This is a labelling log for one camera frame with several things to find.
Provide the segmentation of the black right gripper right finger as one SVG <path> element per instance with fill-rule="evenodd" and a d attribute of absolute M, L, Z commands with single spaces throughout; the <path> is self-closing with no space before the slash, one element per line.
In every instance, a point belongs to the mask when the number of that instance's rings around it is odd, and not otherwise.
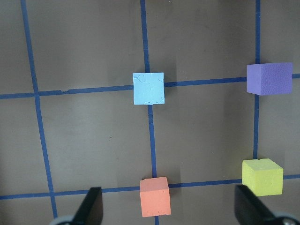
<path fill-rule="evenodd" d="M 240 225 L 276 224 L 274 214 L 244 185 L 235 187 L 234 214 Z"/>

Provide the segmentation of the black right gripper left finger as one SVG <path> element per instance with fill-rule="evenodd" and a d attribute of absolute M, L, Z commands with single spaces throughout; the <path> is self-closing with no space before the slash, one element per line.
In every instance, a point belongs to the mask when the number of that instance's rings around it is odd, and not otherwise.
<path fill-rule="evenodd" d="M 100 225 L 103 220 L 101 187 L 91 187 L 71 221 L 72 225 Z"/>

